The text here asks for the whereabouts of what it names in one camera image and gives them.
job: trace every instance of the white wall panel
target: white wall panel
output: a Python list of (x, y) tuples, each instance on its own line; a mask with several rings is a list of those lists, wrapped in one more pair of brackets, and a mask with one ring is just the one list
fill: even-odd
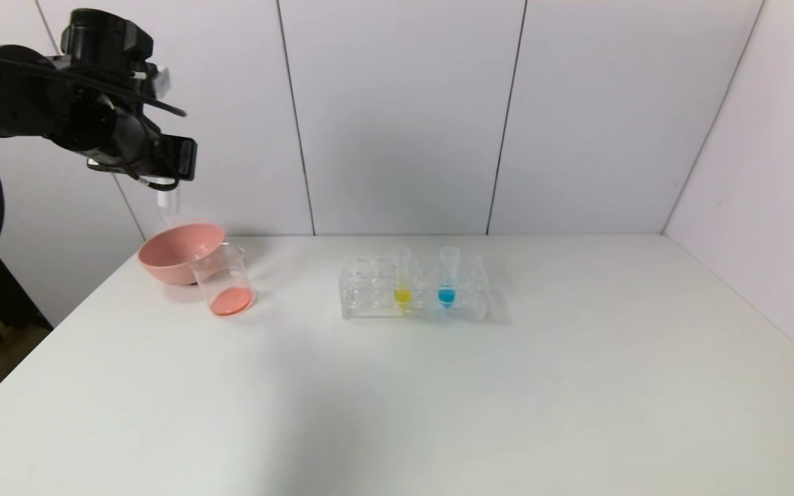
[(794, 0), (768, 0), (666, 234), (794, 341)]
[(281, 0), (318, 234), (482, 234), (523, 0)]
[[(198, 141), (195, 181), (181, 186), (182, 214), (231, 235), (311, 234), (308, 195), (275, 0), (41, 0), (59, 42), (72, 9), (135, 22), (154, 39), (149, 59), (170, 69), (167, 103), (146, 112), (167, 134)], [(155, 193), (124, 185), (146, 236), (163, 228)]]
[(530, 0), (489, 232), (664, 229), (759, 6)]
[[(50, 54), (32, 0), (0, 0), (0, 45)], [(44, 138), (0, 139), (0, 258), (51, 324), (119, 268), (142, 238), (111, 175)]]

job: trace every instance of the test tube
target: test tube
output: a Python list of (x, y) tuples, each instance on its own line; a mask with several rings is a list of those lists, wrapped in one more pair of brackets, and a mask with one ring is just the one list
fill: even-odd
[(458, 248), (454, 246), (440, 248), (440, 290), (437, 296), (443, 308), (450, 308), (455, 302), (460, 261), (461, 251)]
[(394, 250), (394, 301), (397, 307), (409, 307), (412, 301), (412, 285), (409, 279), (409, 268), (412, 264), (412, 251), (400, 246)]
[[(166, 185), (167, 179), (149, 178), (149, 182), (157, 185)], [(158, 217), (168, 229), (174, 228), (179, 224), (179, 203), (180, 187), (171, 189), (169, 192), (158, 192)]]

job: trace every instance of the test tube rack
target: test tube rack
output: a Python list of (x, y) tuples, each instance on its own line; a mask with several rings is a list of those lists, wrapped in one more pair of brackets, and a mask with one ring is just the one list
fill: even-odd
[(407, 285), (398, 286), (397, 272), (388, 256), (346, 258), (339, 282), (343, 318), (485, 320), (489, 279), (479, 256), (461, 257), (457, 280), (449, 287), (454, 290), (449, 304), (441, 300), (444, 286), (437, 257), (411, 258)]

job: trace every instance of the yellow liquid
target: yellow liquid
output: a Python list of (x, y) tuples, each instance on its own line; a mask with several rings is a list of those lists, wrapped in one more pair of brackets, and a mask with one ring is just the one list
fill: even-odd
[(412, 301), (412, 289), (394, 289), (394, 301), (400, 308), (408, 307)]

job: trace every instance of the glass beaker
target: glass beaker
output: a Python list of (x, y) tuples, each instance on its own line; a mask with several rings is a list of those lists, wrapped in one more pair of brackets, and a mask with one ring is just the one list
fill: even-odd
[(196, 254), (189, 262), (204, 299), (215, 315), (234, 315), (246, 310), (256, 299), (243, 266), (243, 250), (229, 242), (211, 254)]

